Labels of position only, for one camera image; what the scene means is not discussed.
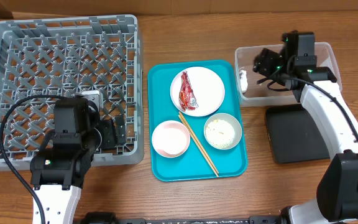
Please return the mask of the white tissue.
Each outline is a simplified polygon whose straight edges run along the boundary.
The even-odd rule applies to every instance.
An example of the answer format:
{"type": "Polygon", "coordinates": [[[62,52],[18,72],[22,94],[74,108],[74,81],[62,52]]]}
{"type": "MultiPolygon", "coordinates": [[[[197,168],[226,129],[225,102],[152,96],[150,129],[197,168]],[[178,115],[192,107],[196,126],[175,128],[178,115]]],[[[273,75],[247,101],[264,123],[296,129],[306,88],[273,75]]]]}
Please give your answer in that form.
{"type": "Polygon", "coordinates": [[[240,78],[240,86],[242,93],[245,93],[248,89],[248,81],[247,81],[247,71],[240,70],[239,71],[239,78],[240,78]]]}

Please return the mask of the pink bowl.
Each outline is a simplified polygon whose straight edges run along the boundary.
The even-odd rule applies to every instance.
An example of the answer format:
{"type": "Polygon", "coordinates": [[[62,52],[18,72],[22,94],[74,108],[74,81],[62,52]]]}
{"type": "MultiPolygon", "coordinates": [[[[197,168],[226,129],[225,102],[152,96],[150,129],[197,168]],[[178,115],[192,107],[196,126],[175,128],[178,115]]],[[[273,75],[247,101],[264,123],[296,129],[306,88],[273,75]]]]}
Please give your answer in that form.
{"type": "Polygon", "coordinates": [[[160,123],[153,131],[151,143],[154,151],[166,158],[179,157],[190,145],[190,132],[179,121],[160,123]]]}

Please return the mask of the red snack wrapper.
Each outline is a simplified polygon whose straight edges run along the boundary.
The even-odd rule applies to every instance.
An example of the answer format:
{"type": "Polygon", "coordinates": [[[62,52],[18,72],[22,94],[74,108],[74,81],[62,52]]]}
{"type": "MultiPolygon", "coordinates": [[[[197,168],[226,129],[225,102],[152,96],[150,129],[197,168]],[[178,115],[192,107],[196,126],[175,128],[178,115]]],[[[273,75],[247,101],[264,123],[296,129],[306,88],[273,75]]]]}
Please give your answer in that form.
{"type": "Polygon", "coordinates": [[[187,71],[181,74],[181,88],[178,99],[183,110],[195,110],[198,107],[187,71]]]}

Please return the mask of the grey-green bowl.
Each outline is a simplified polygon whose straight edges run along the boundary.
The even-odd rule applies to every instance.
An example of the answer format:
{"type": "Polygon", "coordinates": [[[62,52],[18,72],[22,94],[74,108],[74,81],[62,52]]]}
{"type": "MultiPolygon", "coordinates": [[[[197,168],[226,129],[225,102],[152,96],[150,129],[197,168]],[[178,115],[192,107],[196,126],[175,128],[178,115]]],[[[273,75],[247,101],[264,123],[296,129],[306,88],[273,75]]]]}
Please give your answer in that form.
{"type": "Polygon", "coordinates": [[[227,121],[228,123],[230,123],[232,125],[232,127],[234,128],[235,131],[235,137],[234,137],[234,142],[227,148],[225,149],[219,149],[219,150],[229,150],[234,148],[237,144],[239,144],[241,138],[242,138],[242,126],[240,124],[240,122],[232,115],[227,114],[227,113],[216,113],[212,116],[210,116],[207,121],[204,124],[204,132],[205,129],[207,127],[207,124],[211,121],[213,121],[214,119],[223,119],[225,121],[227,121]]]}

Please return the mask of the cooked rice pile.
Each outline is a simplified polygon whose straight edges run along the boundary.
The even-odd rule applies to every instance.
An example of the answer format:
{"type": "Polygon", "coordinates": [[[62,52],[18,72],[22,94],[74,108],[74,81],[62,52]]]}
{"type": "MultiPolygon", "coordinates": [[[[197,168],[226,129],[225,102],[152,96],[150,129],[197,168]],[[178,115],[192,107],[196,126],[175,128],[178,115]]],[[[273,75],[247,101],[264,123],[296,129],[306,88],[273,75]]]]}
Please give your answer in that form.
{"type": "Polygon", "coordinates": [[[207,124],[204,135],[210,145],[217,149],[225,149],[234,142],[235,131],[227,121],[214,119],[207,124]]]}

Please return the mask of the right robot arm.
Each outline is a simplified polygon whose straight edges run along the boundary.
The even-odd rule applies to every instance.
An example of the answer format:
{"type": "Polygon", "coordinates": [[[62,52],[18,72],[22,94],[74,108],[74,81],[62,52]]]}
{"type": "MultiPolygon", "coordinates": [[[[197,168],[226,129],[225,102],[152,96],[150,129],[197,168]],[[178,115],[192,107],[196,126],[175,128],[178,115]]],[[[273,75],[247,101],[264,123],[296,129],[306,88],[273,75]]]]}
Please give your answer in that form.
{"type": "Polygon", "coordinates": [[[341,95],[337,78],[328,67],[317,66],[312,32],[293,30],[282,35],[279,53],[263,49],[253,70],[292,91],[311,115],[329,151],[331,163],[316,198],[286,207],[277,223],[341,223],[358,220],[358,122],[341,95]]]}

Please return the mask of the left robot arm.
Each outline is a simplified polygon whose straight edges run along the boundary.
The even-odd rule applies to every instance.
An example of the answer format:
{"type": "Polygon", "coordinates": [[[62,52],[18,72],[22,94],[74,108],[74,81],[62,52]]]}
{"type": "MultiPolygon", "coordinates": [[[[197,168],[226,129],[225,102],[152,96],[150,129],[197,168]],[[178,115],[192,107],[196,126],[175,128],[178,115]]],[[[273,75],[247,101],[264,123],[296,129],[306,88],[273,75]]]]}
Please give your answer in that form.
{"type": "Polygon", "coordinates": [[[84,97],[58,100],[53,115],[55,127],[30,162],[34,223],[72,223],[94,154],[126,141],[124,116],[101,119],[84,97]]]}

